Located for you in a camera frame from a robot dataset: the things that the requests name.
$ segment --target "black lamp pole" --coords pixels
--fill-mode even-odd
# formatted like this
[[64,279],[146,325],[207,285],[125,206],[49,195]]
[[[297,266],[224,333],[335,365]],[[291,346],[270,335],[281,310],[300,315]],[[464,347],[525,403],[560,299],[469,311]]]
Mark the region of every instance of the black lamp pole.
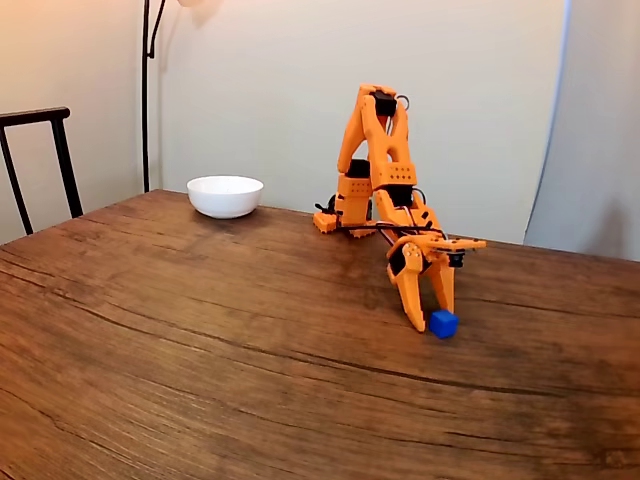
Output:
[[156,36],[158,27],[160,27],[165,1],[162,0],[160,3],[158,18],[151,36],[151,47],[149,47],[149,15],[151,7],[149,0],[144,0],[144,19],[142,23],[142,176],[145,193],[149,191],[149,59],[153,59],[156,56]]

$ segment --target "chair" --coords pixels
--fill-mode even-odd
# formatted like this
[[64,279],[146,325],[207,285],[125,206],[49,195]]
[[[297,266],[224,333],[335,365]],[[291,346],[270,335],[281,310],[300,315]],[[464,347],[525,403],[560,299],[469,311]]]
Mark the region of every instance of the chair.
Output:
[[71,166],[71,156],[69,154],[69,146],[67,145],[67,137],[64,133],[64,119],[69,118],[70,115],[71,111],[66,107],[0,114],[0,147],[2,147],[4,163],[7,166],[7,173],[9,174],[9,181],[11,182],[11,188],[13,189],[13,196],[16,199],[20,218],[22,219],[22,224],[24,225],[24,230],[27,235],[31,235],[33,233],[33,228],[31,227],[27,207],[25,206],[24,199],[22,198],[22,192],[20,191],[20,185],[18,184],[16,170],[13,167],[13,160],[11,159],[11,153],[9,152],[9,143],[7,141],[5,128],[17,125],[28,125],[31,123],[51,122],[53,140],[56,145],[56,153],[58,154],[58,163],[60,164],[60,173],[62,175],[64,190],[67,195],[67,203],[69,204],[71,216],[75,218],[82,215],[82,205],[80,204],[80,196],[78,195],[76,180],[73,176],[73,167]]

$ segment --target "orange robotic arm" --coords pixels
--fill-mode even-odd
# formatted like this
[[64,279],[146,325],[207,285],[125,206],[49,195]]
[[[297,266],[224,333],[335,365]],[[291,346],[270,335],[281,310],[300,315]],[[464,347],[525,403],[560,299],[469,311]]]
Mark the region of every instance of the orange robotic arm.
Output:
[[[387,133],[389,122],[392,129]],[[338,158],[338,191],[313,221],[323,233],[345,229],[356,237],[376,230],[383,234],[392,245],[387,253],[389,279],[398,287],[409,320],[423,332],[419,277],[431,279],[440,308],[453,317],[454,270],[462,266],[468,249],[483,248],[486,243],[449,239],[435,212],[415,195],[417,178],[408,137],[407,111],[396,92],[361,85]],[[369,147],[367,160],[353,159],[364,141]],[[380,222],[371,219],[371,197]],[[439,336],[452,334],[445,330]]]

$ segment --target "beige wall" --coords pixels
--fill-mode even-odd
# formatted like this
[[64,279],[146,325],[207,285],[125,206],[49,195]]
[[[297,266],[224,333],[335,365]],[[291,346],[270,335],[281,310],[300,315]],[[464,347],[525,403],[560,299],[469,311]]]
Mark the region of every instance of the beige wall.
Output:
[[522,242],[551,117],[564,2],[203,0],[168,3],[163,179],[255,176],[269,205],[335,192],[358,85],[411,98],[420,186],[444,227]]
[[[85,211],[135,195],[142,2],[0,0],[0,112],[68,106]],[[69,218],[48,125],[7,130],[35,229]],[[24,234],[0,163],[0,243]]]
[[526,243],[640,260],[640,2],[573,2]]

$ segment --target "wooden table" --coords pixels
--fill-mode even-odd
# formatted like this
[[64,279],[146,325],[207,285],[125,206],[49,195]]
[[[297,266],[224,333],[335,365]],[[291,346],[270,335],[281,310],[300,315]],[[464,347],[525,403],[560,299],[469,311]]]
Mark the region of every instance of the wooden table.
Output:
[[442,341],[385,250],[163,191],[0,247],[0,479],[640,478],[640,264],[492,244]]

